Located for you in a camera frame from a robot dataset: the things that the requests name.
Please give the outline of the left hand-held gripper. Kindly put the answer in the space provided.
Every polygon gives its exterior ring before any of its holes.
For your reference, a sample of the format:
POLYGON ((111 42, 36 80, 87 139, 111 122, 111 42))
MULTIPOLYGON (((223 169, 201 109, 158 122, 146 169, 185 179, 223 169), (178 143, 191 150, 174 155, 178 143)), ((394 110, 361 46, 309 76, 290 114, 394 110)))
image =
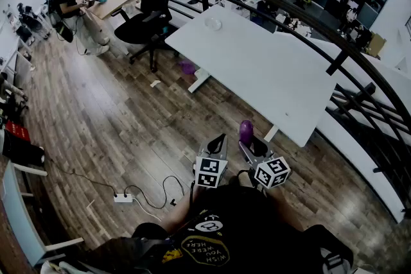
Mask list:
POLYGON ((227 169, 228 138, 223 133, 203 142, 193 164, 195 184, 217 188, 227 169))

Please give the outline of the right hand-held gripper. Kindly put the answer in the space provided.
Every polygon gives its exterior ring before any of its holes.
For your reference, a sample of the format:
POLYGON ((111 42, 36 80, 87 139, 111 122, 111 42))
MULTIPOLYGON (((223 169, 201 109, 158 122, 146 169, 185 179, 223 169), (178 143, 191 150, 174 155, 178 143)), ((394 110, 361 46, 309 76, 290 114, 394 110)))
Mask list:
POLYGON ((254 179, 264 188, 272 189, 288 179, 291 168, 284 157, 278 157, 269 148, 266 140, 258 136, 252 137, 252 151, 241 141, 238 142, 245 161, 254 170, 254 179))

